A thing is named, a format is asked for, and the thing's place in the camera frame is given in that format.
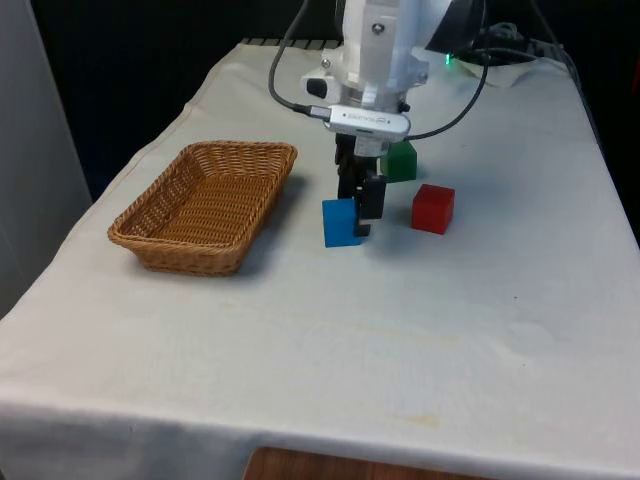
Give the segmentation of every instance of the blue cube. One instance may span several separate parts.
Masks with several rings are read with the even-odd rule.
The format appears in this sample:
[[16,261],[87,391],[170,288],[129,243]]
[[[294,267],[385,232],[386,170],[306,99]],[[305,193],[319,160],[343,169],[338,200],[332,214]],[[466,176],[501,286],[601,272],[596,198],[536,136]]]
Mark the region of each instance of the blue cube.
[[362,244],[362,239],[355,236],[356,201],[325,200],[322,202],[324,224],[324,245],[332,247],[352,247]]

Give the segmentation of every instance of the cube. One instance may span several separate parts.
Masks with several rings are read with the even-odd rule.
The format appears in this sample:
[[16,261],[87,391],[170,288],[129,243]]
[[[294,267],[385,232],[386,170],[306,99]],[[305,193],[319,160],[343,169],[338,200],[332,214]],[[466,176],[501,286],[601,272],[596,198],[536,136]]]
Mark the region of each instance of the cube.
[[362,238],[355,236],[355,199],[325,200],[322,217],[325,247],[351,247],[362,243]]
[[444,235],[453,218],[455,190],[422,185],[413,199],[411,228]]
[[380,159],[380,172],[388,183],[409,182],[416,179],[418,154],[410,142],[394,143],[389,153]]

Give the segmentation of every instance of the woven basket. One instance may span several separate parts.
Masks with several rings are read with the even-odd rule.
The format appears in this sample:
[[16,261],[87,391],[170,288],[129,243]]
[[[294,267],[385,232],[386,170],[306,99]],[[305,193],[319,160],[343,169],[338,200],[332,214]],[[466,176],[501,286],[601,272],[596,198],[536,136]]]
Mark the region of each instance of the woven basket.
[[275,143],[190,145],[116,219],[109,239],[151,270],[234,273],[297,154],[291,145]]

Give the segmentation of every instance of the cable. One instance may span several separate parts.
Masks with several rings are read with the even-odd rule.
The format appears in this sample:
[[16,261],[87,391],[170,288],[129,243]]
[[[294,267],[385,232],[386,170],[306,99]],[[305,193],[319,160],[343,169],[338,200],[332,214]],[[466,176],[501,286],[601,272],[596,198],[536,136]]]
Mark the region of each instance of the cable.
[[547,18],[542,13],[542,10],[540,10],[540,6],[538,5],[538,2],[536,0],[529,0],[529,1],[531,3],[531,8],[533,9],[536,16],[538,17],[538,20],[540,20],[540,23],[544,27],[547,35],[553,42],[553,46],[556,49],[556,52],[558,53],[558,55],[560,56],[560,59],[564,62],[564,64],[567,66],[567,69],[569,70],[569,75],[571,76],[571,79],[576,85],[578,94],[580,95],[580,100],[582,101],[585,112],[587,113],[587,118],[589,119],[589,123],[591,124],[591,129],[593,130],[593,134],[596,137],[596,142],[598,142],[598,147],[600,147],[600,151],[604,155],[604,149],[602,148],[602,141],[600,140],[598,127],[596,126],[596,122],[593,117],[593,113],[591,112],[591,108],[589,107],[589,103],[587,102],[587,97],[584,94],[584,90],[582,90],[582,80],[580,79],[580,74],[578,73],[576,64],[571,58],[571,55],[569,55],[569,53],[560,45],[560,42],[558,41],[558,37],[556,36],[555,32],[551,28],[551,25],[547,21]]
[[[485,25],[488,27],[489,26],[489,22],[488,22],[488,13],[487,13],[487,0],[484,1],[483,17],[484,17],[483,21],[484,21]],[[455,127],[458,123],[460,123],[462,121],[462,119],[464,117],[467,116],[467,114],[475,106],[476,102],[478,101],[478,98],[480,98],[480,94],[482,93],[482,90],[484,89],[484,86],[487,83],[487,75],[489,75],[489,65],[491,64],[491,56],[488,53],[490,36],[491,35],[487,35],[486,33],[485,33],[485,36],[484,36],[484,53],[485,53],[485,55],[484,55],[484,68],[482,70],[482,77],[480,78],[480,83],[478,84],[478,88],[476,89],[476,93],[474,93],[473,97],[471,98],[471,101],[465,107],[465,109],[462,111],[462,113],[460,113],[460,115],[458,115],[455,119],[453,119],[453,121],[449,122],[444,127],[440,127],[437,130],[432,130],[431,132],[421,133],[419,135],[409,135],[406,138],[406,140],[408,140],[408,141],[424,140],[425,138],[435,137],[436,135],[440,135],[441,133],[444,133],[447,130],[450,130],[451,128]]]
[[287,30],[287,33],[285,33],[285,35],[284,35],[284,39],[282,40],[282,43],[280,44],[280,48],[278,49],[278,53],[276,53],[276,56],[273,59],[273,63],[271,64],[271,69],[269,70],[269,93],[271,94],[273,99],[276,102],[278,102],[280,105],[282,105],[283,107],[286,107],[289,110],[293,110],[294,112],[302,113],[302,114],[305,114],[305,115],[310,115],[311,106],[310,105],[300,105],[299,103],[293,103],[293,102],[290,102],[289,100],[284,99],[283,97],[281,97],[278,94],[278,92],[276,92],[275,83],[276,83],[276,70],[278,68],[278,64],[280,63],[280,59],[282,58],[282,55],[284,54],[284,50],[287,47],[287,45],[289,44],[289,41],[291,40],[291,37],[293,36],[294,32],[297,30],[298,26],[300,25],[300,22],[302,21],[302,18],[304,17],[305,13],[307,12],[307,9],[309,8],[309,4],[310,3],[311,3],[311,0],[304,0],[302,2],[302,6],[300,7],[300,10],[298,11],[298,14],[293,19],[293,22],[291,22],[291,25],[289,26],[289,29]]

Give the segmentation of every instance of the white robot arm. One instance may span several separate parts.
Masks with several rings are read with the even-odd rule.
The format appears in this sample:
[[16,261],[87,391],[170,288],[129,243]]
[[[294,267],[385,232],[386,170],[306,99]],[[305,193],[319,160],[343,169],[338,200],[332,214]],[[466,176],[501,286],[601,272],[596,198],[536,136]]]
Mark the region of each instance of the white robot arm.
[[[287,32],[288,39],[310,0]],[[274,60],[269,87],[282,105],[319,118],[336,134],[339,198],[355,198],[356,234],[369,227],[360,220],[382,217],[386,179],[377,174],[377,160],[389,144],[404,140],[411,122],[407,92],[426,83],[429,65],[415,49],[451,52],[470,45],[483,21],[483,0],[337,0],[337,24],[344,45],[325,50],[322,69],[305,76],[305,89],[325,98],[330,108],[294,105],[274,88]]]

